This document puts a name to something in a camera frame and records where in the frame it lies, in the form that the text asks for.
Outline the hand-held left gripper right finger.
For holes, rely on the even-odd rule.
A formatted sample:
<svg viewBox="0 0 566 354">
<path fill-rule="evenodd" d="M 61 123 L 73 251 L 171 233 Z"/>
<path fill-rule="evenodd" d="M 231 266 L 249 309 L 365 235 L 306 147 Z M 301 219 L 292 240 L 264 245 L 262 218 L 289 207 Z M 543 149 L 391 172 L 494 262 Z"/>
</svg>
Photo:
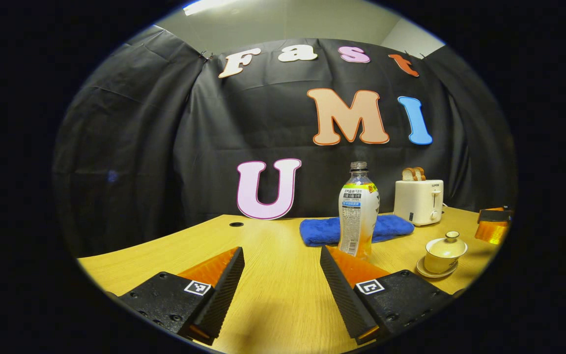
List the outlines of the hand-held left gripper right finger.
<svg viewBox="0 0 566 354">
<path fill-rule="evenodd" d="M 396 337 L 454 300 L 409 270 L 390 273 L 337 247 L 321 247 L 320 265 L 347 332 L 359 345 Z"/>
</svg>

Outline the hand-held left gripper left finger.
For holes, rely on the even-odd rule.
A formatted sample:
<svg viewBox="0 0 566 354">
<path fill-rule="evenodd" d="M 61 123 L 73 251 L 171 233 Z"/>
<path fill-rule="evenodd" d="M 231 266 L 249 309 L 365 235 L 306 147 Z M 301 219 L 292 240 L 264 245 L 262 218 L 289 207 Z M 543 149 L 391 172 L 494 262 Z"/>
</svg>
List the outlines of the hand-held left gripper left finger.
<svg viewBox="0 0 566 354">
<path fill-rule="evenodd" d="M 211 345 L 244 266 L 242 247 L 234 247 L 177 275 L 159 272 L 117 299 L 167 331 Z"/>
</svg>

